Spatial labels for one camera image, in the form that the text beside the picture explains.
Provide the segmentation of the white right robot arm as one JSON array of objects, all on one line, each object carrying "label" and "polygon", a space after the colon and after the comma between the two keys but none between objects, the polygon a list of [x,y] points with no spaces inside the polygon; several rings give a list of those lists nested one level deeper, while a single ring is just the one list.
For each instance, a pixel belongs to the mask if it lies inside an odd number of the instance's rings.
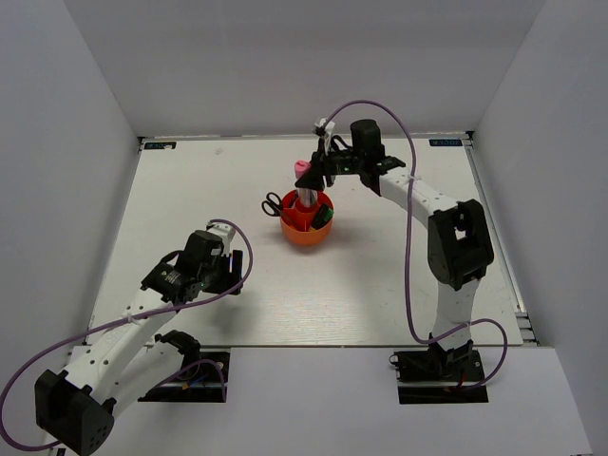
[{"label": "white right robot arm", "polygon": [[456,200],[419,180],[412,164],[387,155],[376,121],[351,124],[351,143],[335,138],[333,122],[321,118],[310,166],[297,189],[320,192],[337,176],[356,175],[377,196],[406,210],[427,230],[427,264],[438,282],[432,331],[426,340],[430,370],[448,379],[460,371],[472,352],[474,296],[494,251],[483,206],[475,199]]}]

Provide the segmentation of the black handled scissors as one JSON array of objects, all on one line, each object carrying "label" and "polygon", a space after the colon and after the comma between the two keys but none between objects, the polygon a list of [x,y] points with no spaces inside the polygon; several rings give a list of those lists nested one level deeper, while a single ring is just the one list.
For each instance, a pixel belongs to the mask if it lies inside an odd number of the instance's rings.
[{"label": "black handled scissors", "polygon": [[273,218],[280,218],[284,211],[282,199],[275,192],[268,192],[260,207],[265,215]]}]

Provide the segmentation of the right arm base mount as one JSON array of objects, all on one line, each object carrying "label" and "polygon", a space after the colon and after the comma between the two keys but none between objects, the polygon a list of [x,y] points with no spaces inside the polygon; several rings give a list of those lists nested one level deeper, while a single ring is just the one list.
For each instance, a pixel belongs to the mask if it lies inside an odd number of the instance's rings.
[{"label": "right arm base mount", "polygon": [[395,351],[389,357],[397,380],[400,405],[486,404],[486,386],[473,385],[485,380],[478,351],[465,360],[443,368],[430,351]]}]

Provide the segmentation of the pink capped clear tube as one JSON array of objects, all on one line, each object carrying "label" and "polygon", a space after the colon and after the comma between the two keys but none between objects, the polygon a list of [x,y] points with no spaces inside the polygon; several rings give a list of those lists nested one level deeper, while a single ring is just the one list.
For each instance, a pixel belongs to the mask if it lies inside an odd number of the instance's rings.
[{"label": "pink capped clear tube", "polygon": [[[294,164],[294,175],[298,181],[311,168],[311,164],[304,160],[298,160]],[[305,208],[313,208],[317,203],[317,192],[307,188],[296,188],[299,203]]]}]

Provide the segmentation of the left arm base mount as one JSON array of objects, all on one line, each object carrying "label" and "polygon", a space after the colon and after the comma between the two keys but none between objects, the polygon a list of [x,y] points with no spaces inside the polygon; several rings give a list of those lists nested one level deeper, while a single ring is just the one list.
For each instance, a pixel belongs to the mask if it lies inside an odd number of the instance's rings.
[{"label": "left arm base mount", "polygon": [[216,363],[219,371],[203,363],[159,387],[151,389],[141,403],[222,404],[226,402],[231,353],[228,351],[202,351],[201,359]]}]

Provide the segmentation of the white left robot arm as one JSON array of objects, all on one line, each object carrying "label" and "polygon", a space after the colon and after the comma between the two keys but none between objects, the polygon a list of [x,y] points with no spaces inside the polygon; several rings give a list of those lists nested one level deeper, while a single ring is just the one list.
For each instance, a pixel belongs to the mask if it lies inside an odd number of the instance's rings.
[{"label": "white left robot arm", "polygon": [[169,376],[195,376],[200,342],[162,327],[201,294],[239,293],[243,253],[230,248],[235,233],[218,221],[193,232],[144,277],[124,309],[125,323],[105,330],[60,372],[43,372],[34,385],[37,425],[74,453],[91,455],[130,404]]}]

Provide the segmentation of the green black highlighter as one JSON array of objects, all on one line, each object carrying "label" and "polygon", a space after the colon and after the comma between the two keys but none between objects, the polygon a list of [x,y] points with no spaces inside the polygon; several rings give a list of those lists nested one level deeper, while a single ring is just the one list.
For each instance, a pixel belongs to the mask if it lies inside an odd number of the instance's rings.
[{"label": "green black highlighter", "polygon": [[332,218],[333,218],[333,209],[328,204],[323,203],[323,204],[321,204],[319,206],[319,209],[316,212],[313,220],[314,219],[323,219],[324,220],[324,226],[325,226],[325,225],[327,225],[331,221]]}]

